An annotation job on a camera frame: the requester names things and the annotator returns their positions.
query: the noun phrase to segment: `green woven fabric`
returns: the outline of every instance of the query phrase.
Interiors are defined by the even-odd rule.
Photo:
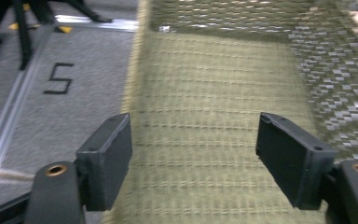
[[[293,209],[255,155],[263,111],[313,134],[327,132],[323,116],[315,116],[323,101],[310,94],[317,82],[308,82],[299,66],[309,62],[307,47],[322,40],[296,45],[291,39],[315,35],[298,25],[321,13],[295,1],[292,10],[281,5],[278,11],[286,14],[265,21],[257,10],[265,6],[271,16],[287,1],[273,2],[140,2],[141,28],[122,106],[131,113],[134,153],[104,223],[324,223],[325,206]],[[238,17],[252,21],[246,23],[252,28],[239,26]],[[266,34],[261,24],[276,32]]]

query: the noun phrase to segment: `gray surface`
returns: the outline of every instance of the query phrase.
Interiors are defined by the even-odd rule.
[[[66,4],[52,5],[56,14],[81,15]],[[89,5],[106,17],[136,18],[136,1],[98,1]],[[0,34],[7,36],[0,46],[0,110],[20,64],[17,34],[7,29],[12,22],[10,14],[0,28]],[[105,119],[119,113],[132,36],[80,28],[68,35],[52,35],[2,168],[33,174],[51,162],[75,159],[75,151],[90,134]],[[66,95],[43,94],[44,90],[63,88],[59,82],[48,82],[55,63],[75,64],[57,71],[57,77],[73,79]],[[31,185],[0,181],[0,203],[27,192]],[[88,214],[88,223],[99,222],[100,216]]]

